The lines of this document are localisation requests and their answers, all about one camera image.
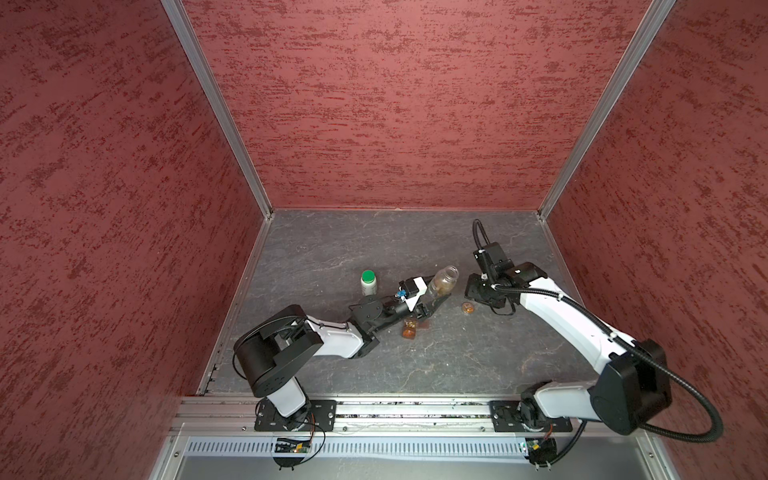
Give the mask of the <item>amber pill bottle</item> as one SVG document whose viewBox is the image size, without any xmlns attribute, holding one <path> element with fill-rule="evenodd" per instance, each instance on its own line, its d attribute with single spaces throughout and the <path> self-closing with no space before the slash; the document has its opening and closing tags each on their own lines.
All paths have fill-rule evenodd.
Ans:
<svg viewBox="0 0 768 480">
<path fill-rule="evenodd" d="M 430 280 L 428 293 L 434 298 L 450 295 L 458 283 L 459 276 L 458 268 L 453 265 L 442 268 Z"/>
</svg>

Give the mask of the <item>white bottle green cap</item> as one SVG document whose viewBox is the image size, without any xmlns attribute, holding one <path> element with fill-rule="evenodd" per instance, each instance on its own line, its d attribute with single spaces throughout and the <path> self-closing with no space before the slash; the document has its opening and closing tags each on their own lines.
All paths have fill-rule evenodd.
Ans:
<svg viewBox="0 0 768 480">
<path fill-rule="evenodd" d="M 377 276 L 372 270 L 364 270 L 360 276 L 360 285 L 363 296 L 374 296 L 378 291 Z"/>
</svg>

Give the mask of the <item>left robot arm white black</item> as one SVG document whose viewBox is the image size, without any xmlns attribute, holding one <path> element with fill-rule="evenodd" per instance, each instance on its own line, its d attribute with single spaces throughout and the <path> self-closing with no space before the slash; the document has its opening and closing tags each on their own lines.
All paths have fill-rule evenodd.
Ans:
<svg viewBox="0 0 768 480">
<path fill-rule="evenodd" d="M 292 304 L 242 335 L 233 347 L 232 364 L 253 395 L 266 399 L 292 429 L 303 425 L 312 403 L 297 374 L 320 356 L 359 359 L 379 345 L 377 333 L 405 321 L 421 323 L 433 316 L 449 295 L 366 296 L 349 307 L 344 322 L 324 321 Z"/>
</svg>

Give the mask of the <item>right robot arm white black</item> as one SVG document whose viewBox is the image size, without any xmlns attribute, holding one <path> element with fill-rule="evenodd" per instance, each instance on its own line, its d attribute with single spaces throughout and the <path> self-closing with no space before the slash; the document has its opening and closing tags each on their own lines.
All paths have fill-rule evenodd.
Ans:
<svg viewBox="0 0 768 480">
<path fill-rule="evenodd" d="M 669 377 L 630 351 L 635 347 L 664 366 L 663 348 L 590 319 L 589 311 L 537 266 L 525 263 L 495 279 L 473 273 L 465 297 L 493 309 L 523 307 L 556 330 L 597 374 L 595 381 L 543 381 L 524 391 L 517 417 L 526 429 L 541 431 L 557 419 L 577 418 L 628 435 L 671 405 Z"/>
</svg>

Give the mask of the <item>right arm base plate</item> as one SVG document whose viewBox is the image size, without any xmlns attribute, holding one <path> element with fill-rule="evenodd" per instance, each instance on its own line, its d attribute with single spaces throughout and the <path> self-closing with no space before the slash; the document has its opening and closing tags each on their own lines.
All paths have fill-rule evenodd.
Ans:
<svg viewBox="0 0 768 480">
<path fill-rule="evenodd" d="M 569 419 L 546 417 L 532 400 L 491 401 L 490 418 L 494 431 L 513 433 L 560 433 L 571 432 Z"/>
</svg>

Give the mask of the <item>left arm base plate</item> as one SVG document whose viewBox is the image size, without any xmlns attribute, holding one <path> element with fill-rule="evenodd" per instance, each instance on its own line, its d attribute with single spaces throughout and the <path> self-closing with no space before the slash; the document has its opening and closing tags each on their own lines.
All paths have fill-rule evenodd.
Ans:
<svg viewBox="0 0 768 480">
<path fill-rule="evenodd" d="M 334 428 L 338 402 L 334 400 L 308 400 L 288 417 L 282 416 L 268 399 L 255 407 L 253 429 L 256 432 L 330 432 Z"/>
</svg>

